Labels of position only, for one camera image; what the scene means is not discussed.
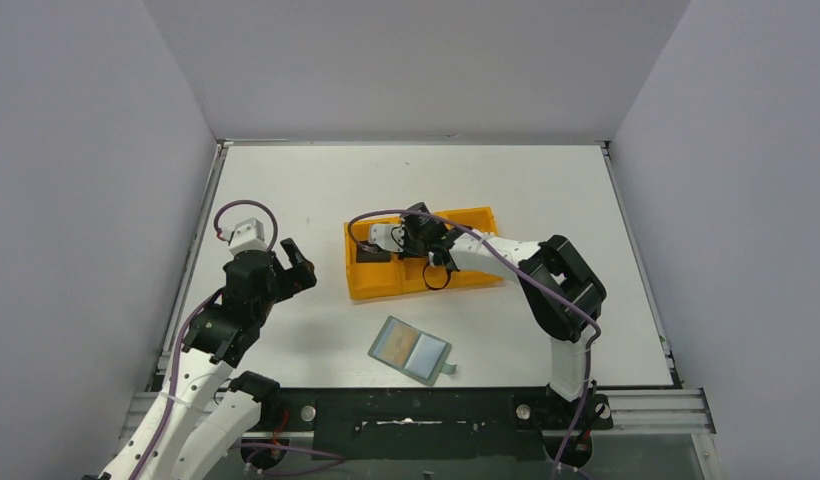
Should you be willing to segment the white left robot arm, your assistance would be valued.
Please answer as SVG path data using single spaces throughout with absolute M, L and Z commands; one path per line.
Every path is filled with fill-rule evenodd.
M 259 422 L 263 401 L 279 386 L 253 372 L 234 379 L 220 412 L 203 412 L 259 339 L 272 307 L 317 283 L 313 263 L 295 242 L 280 245 L 288 267 L 271 250 L 241 251 L 224 265 L 224 286 L 185 321 L 161 390 L 99 478 L 200 479 Z

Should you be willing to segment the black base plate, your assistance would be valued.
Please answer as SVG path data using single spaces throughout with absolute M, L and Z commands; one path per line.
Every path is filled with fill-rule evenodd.
M 265 411 L 247 436 L 300 436 L 347 460 L 540 461 L 567 429 L 570 454 L 614 426 L 606 395 L 591 393 L 580 407 L 547 387 L 284 387 Z

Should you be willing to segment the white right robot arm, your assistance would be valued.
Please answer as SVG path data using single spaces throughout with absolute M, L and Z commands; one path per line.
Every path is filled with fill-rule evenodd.
M 478 272 L 518 285 L 535 322 L 550 338 L 551 390 L 566 401 L 583 396 L 607 291 L 568 238 L 506 239 L 437 216 L 417 203 L 401 212 L 397 225 L 370 227 L 368 239 L 382 250 L 422 259 L 449 274 Z

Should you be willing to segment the yellow three-compartment bin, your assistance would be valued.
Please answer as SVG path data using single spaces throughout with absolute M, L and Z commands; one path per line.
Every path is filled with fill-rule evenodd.
M 390 263 L 356 263 L 357 245 L 354 241 L 366 242 L 369 227 L 378 223 L 399 224 L 400 220 L 396 215 L 373 217 L 361 220 L 353 227 L 343 227 L 346 279 L 353 300 L 409 295 L 438 287 L 480 288 L 501 281 L 499 277 L 474 271 L 448 274 L 443 267 L 429 267 L 422 258 L 402 259 L 396 253 L 392 253 Z

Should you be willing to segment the green card holder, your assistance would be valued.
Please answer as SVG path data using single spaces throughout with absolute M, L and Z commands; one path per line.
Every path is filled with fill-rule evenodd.
M 370 358 L 426 387 L 434 386 L 440 376 L 453 376 L 456 374 L 457 365 L 448 362 L 452 344 L 413 326 L 411 327 L 415 328 L 420 336 L 406 364 L 399 367 L 384 361 L 380 357 L 382 342 L 385 333 L 389 330 L 390 323 L 393 321 L 411 326 L 394 316 L 389 316 L 367 352 Z

